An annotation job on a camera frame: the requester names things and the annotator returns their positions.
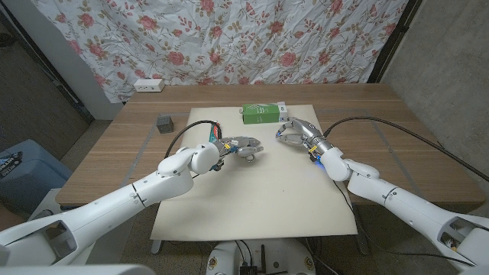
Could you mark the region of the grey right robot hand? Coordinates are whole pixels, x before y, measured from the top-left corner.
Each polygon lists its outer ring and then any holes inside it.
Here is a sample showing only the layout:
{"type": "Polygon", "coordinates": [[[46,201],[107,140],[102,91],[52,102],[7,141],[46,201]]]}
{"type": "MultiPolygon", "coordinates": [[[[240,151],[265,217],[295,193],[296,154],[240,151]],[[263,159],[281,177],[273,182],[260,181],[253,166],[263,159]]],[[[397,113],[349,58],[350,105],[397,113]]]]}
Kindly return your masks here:
{"type": "Polygon", "coordinates": [[[287,119],[278,129],[275,138],[286,144],[303,145],[314,157],[321,156],[333,148],[316,126],[295,117],[287,119]]]}

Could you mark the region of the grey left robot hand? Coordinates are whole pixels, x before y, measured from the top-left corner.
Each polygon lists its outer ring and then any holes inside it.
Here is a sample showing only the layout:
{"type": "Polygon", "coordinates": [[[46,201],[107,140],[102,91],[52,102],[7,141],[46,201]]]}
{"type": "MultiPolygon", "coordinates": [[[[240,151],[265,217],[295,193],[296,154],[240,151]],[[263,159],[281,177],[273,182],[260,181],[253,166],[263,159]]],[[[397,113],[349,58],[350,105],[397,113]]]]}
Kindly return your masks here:
{"type": "Polygon", "coordinates": [[[214,141],[213,144],[218,148],[219,156],[224,157],[228,154],[237,154],[239,157],[248,157],[261,152],[264,148],[260,141],[254,137],[223,137],[214,141]]]}

